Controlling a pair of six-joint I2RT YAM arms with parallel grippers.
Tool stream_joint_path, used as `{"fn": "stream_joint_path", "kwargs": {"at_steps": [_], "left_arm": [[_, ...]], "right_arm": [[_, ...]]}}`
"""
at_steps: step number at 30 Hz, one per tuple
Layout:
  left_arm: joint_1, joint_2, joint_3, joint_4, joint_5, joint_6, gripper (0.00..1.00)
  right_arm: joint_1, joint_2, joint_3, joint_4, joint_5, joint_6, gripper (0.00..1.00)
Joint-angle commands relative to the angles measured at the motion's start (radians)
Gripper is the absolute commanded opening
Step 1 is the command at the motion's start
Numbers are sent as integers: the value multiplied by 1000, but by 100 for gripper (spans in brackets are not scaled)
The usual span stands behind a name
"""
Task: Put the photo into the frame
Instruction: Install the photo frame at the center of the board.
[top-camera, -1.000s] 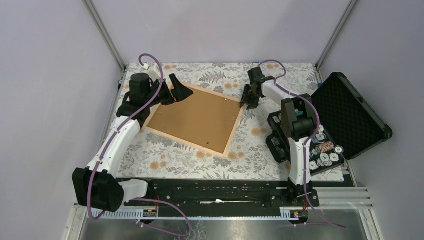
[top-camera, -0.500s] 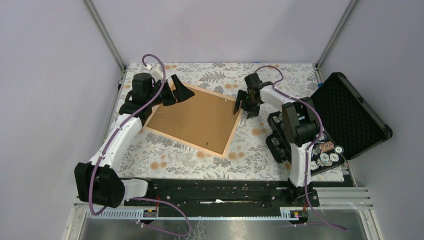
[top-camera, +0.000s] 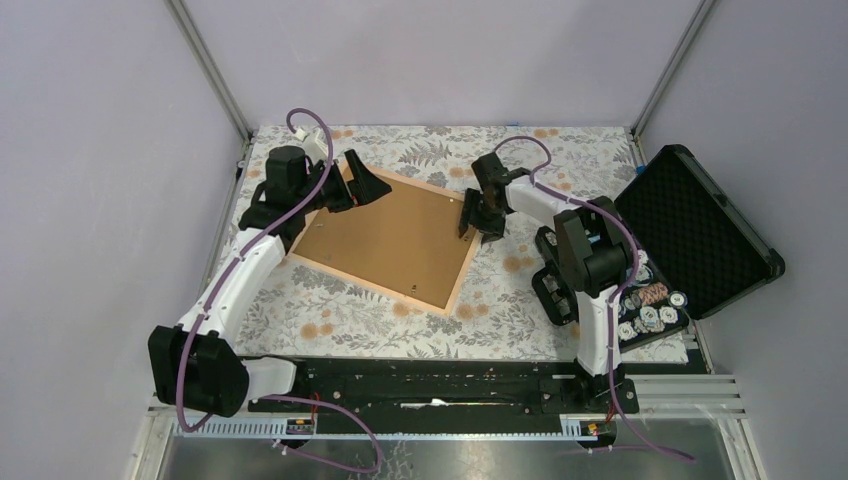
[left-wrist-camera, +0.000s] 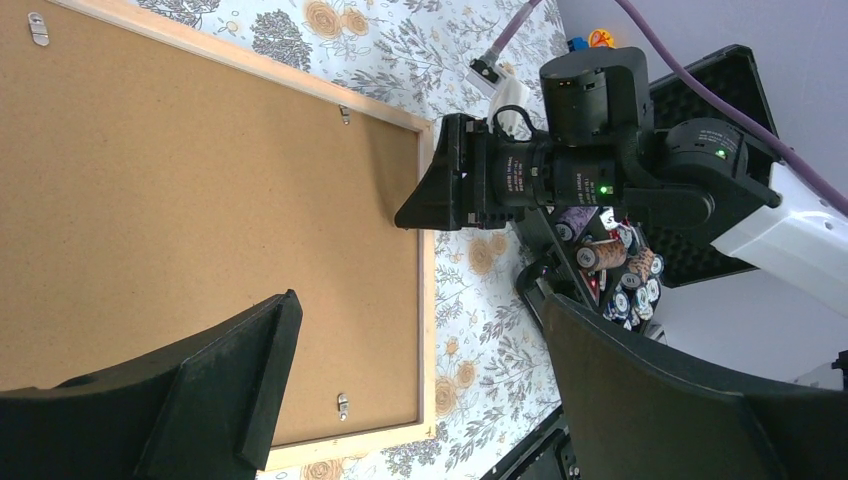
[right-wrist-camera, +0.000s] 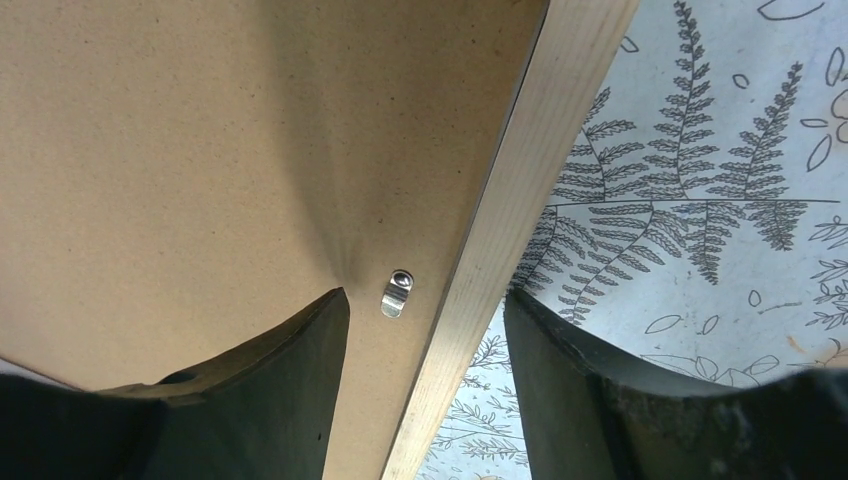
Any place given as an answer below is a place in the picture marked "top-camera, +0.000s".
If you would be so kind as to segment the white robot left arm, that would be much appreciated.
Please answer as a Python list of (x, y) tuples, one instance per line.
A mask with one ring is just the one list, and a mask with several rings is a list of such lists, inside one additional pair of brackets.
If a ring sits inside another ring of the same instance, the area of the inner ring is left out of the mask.
[(269, 151), (259, 182), (238, 222), (223, 265), (173, 327), (148, 338), (155, 395), (168, 405), (231, 417), (268, 396), (288, 411), (309, 401), (310, 385), (289, 360), (244, 360), (233, 344), (263, 283), (305, 229), (308, 215), (340, 213), (373, 203), (391, 186), (353, 150), (340, 169), (322, 133), (296, 133), (293, 145)]

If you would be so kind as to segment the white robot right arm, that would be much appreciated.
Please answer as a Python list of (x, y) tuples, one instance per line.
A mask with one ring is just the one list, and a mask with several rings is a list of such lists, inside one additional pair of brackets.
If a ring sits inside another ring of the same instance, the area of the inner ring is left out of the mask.
[(477, 189), (464, 194), (458, 235), (476, 229), (488, 243), (504, 236), (507, 216), (524, 214), (556, 236), (556, 264), (568, 292), (569, 314), (580, 325), (577, 363), (588, 374), (573, 386), (575, 402), (597, 412), (613, 398), (603, 375), (620, 365), (617, 297), (627, 274), (638, 269), (635, 240), (619, 220), (607, 197), (580, 200), (534, 181), (526, 168), (508, 170), (492, 152), (472, 162)]

